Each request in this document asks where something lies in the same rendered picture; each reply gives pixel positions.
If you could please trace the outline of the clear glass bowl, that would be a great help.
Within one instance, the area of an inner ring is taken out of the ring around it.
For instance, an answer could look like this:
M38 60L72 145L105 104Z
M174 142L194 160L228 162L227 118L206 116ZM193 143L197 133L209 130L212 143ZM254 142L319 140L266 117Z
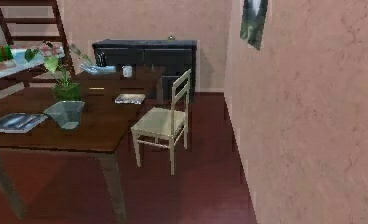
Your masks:
M81 120L83 101L59 101L44 111L61 129L75 129Z

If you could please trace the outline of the cream wooden chair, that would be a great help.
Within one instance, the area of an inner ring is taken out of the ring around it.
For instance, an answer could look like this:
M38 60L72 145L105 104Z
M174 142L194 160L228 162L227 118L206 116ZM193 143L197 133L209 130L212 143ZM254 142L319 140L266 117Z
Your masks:
M188 69L171 88L171 107L153 107L132 127L133 146L138 167L142 165L140 145L151 145L169 150L170 174L175 175L175 145L183 137L188 148L189 102L192 70Z

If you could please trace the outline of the small grey book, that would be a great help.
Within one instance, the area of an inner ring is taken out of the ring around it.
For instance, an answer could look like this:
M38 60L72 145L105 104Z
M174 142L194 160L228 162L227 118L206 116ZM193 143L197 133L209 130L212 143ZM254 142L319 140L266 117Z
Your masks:
M114 100L114 102L116 104L142 104L144 99L144 94L122 93Z

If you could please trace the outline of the green gift box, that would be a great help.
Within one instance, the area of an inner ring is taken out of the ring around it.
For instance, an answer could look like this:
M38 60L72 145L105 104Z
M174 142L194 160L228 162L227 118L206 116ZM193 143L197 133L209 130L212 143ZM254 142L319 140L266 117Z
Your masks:
M11 60L13 58L9 45L0 45L0 62Z

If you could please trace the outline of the dark brown wooden table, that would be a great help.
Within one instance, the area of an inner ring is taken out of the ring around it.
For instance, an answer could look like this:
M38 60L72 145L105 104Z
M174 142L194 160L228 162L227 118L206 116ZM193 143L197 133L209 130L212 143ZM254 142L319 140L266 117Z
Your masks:
M138 66L131 79L122 79L118 73L92 76L81 73L75 80L81 84L81 100L85 103L80 124L65 131L52 120L47 120L24 134L0 133L0 151L16 152L86 153L100 163L113 203L116 224L126 224L126 209L120 171L117 163L117 148L126 137L132 121L141 109L139 105L117 104L115 98L121 93L149 94L158 87L163 67ZM0 159L0 191L6 197L14 214L25 214L24 204L5 172Z

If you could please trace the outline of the black sideboard cabinet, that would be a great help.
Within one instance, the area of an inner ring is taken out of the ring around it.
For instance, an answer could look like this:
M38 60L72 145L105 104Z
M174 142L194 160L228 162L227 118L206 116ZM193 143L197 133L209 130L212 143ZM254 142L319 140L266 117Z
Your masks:
M171 98L172 83L188 69L191 70L190 101L194 100L196 87L196 40L111 40L92 44L95 60L108 66L162 66L163 99Z

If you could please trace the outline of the dark framed wall picture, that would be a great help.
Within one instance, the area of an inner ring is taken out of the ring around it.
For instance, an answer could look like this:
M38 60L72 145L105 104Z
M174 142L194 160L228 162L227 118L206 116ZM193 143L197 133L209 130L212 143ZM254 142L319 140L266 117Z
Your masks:
M261 49L268 0L244 0L240 38Z

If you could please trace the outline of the green potted house plant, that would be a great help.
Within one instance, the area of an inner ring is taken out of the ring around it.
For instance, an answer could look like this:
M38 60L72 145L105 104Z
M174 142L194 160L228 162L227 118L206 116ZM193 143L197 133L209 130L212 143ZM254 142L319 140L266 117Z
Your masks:
M55 55L47 56L39 48L29 48L24 53L27 62L31 62L37 55L44 58L44 71L48 72L56 81L52 87L52 94L58 101L80 101L80 84L72 81L68 64Z

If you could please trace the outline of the pale blue plastic bag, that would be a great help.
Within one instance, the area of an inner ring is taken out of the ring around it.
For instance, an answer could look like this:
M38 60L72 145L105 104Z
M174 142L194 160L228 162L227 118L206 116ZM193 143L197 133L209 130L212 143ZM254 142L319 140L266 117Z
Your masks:
M80 68L91 75L105 75L116 72L115 66L100 67L96 65L89 65L87 63L81 63Z

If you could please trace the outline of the pale cloth covered table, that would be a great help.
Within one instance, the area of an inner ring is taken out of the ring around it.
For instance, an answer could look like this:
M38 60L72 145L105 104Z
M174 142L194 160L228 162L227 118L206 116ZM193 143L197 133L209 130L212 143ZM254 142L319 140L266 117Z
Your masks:
M40 52L28 62L25 59L25 49L13 49L12 60L0 62L0 99L23 90L29 85L29 81L37 75L43 74L44 58L46 56L64 56L61 46L39 47Z

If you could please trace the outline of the grey blue book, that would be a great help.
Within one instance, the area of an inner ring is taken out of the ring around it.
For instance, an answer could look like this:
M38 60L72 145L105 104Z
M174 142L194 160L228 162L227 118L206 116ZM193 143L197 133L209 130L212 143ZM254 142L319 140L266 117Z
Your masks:
M11 113L0 118L0 133L27 133L46 119L44 114Z

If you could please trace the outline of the reddish brown ladder shelf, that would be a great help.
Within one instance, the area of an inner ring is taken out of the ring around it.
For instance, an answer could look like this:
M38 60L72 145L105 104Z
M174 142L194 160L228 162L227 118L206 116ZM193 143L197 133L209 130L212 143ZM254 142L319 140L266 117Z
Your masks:
M58 44L61 62L75 74L58 0L0 0L0 28L11 47Z

